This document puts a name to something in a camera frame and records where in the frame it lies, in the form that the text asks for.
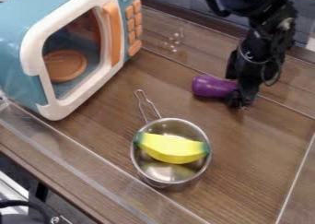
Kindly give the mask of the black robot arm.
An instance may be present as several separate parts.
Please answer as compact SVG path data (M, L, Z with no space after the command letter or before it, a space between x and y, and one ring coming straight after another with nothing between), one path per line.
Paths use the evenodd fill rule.
M228 57L225 78L237 82L226 105L250 105L260 86L280 79L285 52L293 46L297 11L291 0L205 0L216 16L248 20L248 32Z

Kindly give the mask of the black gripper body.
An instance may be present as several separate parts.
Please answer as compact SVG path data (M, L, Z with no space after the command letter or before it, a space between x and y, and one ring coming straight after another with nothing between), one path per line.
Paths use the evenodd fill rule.
M237 48L230 52L225 78L237 81L237 89L271 87L280 78L285 59L287 33L276 31L261 35L248 31Z

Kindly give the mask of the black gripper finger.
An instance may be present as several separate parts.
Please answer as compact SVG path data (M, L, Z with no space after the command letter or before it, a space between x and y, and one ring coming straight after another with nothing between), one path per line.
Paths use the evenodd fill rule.
M256 91L237 88L228 94L225 103L230 108L242 108L253 103L254 98Z

